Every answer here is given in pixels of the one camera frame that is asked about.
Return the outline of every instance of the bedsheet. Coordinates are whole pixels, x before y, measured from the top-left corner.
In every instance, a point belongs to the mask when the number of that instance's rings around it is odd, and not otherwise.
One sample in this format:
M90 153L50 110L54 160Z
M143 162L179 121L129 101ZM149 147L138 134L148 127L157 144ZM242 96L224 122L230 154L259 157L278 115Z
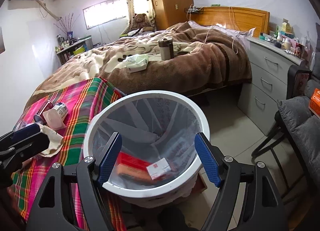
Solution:
M157 41L163 37L173 39L174 51L189 53L162 61ZM145 53L150 59L146 70L129 73L122 61ZM194 94L248 82L252 77L247 53L237 39L214 29L194 29L185 22L164 32L121 38L73 57L36 89L26 107L54 91L97 76L126 94L154 89Z
M66 128L57 131L63 136L64 143L61 151L52 158L37 155L28 166L12 175L18 208L26 220L51 165L54 162L60 162L62 165L79 163L83 159L84 135L92 118L119 98L121 95L109 82L105 79L93 78L56 91L25 110L19 121L23 119L26 123L31 123L33 115L44 100L51 100L54 104L64 102L69 109L64 120ZM72 189L79 227L86 228L77 185L74 184ZM104 194L107 203L105 205L109 209L108 213L113 226L117 231L125 231L119 198L110 192Z

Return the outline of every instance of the floor tile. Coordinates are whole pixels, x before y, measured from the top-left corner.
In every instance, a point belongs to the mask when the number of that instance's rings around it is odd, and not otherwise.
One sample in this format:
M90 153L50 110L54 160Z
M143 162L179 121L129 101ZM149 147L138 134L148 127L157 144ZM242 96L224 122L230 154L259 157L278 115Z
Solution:
M224 155L237 156L264 134L233 103L202 107L210 128L210 142Z
M235 159L238 162L246 163L246 164L254 164L257 161L264 162L265 165L268 167L268 169L271 173L271 176L272 176L273 180L275 181L276 186L277 186L280 194L283 194L286 191L285 182L284 182L284 179L281 175L280 169L279 169L278 165L276 164L276 161L275 161L272 153L270 151L268 151L265 154L256 158L254 161L252 161L251 153L263 140L264 140L264 138L262 138L260 141L255 143L253 146L248 148L246 151L244 151L240 155L236 156ZM299 162L297 162L298 159L296 158L295 153L291 150L292 148L290 149L290 147L288 145L289 144L287 143L286 140L282 141L279 145L274 147L274 151L275 151L275 153L281 163L281 166L284 169L284 173L287 177L288 183L289 183L289 185L291 185L301 175L302 168L301 168ZM306 188L305 181L302 180L301 183L299 183L299 185L297 185L292 190L292 192L288 195L288 198L291 197L292 195L297 194L298 192L304 190L305 188ZM234 210L234 217L235 217L236 223L238 223L240 213L241 213L241 208L242 208L242 203L243 203L243 198L244 198L244 189L245 189L245 184L241 183L240 187L239 187L239 193L238 193L238 197L237 197L235 210Z
M237 227L237 224L236 224L235 218L232 216L230 224L229 224L229 227L228 227L228 230L231 230L231 229L236 228L236 227Z
M242 209L243 199L244 199L245 183L240 183L238 197L236 200L236 206L233 211L233 217L235 218L236 224L238 224L240 219L240 213Z
M202 168L201 168L201 170L200 170L199 172L200 172L200 174L205 173L204 167L202 167Z
M202 177L208 188L201 194L191 196L188 200L178 205L185 216L187 225L198 230L202 228L207 219L218 193L218 188L208 180L205 173L202 174Z

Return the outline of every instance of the can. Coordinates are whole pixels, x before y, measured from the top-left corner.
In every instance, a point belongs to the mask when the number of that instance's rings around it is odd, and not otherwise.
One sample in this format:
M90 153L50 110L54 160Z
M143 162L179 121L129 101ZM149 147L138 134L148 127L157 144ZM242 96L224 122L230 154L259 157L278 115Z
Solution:
M169 60L174 58L173 56L173 40L172 38L162 38L158 40L161 60Z
M42 122L42 124L46 124L46 120L44 119L43 112L48 111L53 108L53 104L50 100L45 100L38 112L33 116L35 122Z
M66 118L68 114L68 108L65 103L62 103L62 102L56 103L53 109L57 111L58 115L61 118L61 121L63 121Z
M295 49L295 54L301 58L302 57L302 53L303 53L303 49L304 49L304 46L300 43L297 43L296 44L296 49Z

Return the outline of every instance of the brown blanket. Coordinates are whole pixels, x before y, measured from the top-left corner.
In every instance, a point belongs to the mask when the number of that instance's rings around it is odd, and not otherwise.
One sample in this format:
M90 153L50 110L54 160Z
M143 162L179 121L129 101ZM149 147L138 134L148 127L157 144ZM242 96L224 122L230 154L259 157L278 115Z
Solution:
M157 41L164 36L172 37L175 51L190 53L161 61ZM237 40L234 52L232 41L220 31L208 33L207 29L192 29L188 23L176 24L163 33L121 38L73 57L36 89L26 107L54 91L93 77L109 80L126 94L155 89L192 93L249 81L247 53ZM150 59L147 69L129 73L122 60L128 55L144 53Z

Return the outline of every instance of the chair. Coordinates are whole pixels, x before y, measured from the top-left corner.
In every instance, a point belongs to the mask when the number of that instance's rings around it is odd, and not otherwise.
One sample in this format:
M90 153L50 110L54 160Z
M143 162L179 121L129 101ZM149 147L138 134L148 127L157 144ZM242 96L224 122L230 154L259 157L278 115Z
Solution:
M251 154L255 159L265 152L271 151L286 185L286 192L282 194L282 198L289 194L303 176L306 177L312 195L316 193L317 187L320 187L320 120L308 107L315 88L320 89L319 79L320 75L316 77L305 68L296 65L289 68L287 99L278 101L279 110L275 114L276 124L267 138ZM278 133L282 133L281 136L266 146ZM273 149L285 138L289 140L303 169L303 174L291 186L288 184L284 170ZM293 201L300 195L301 193L284 201L284 204Z

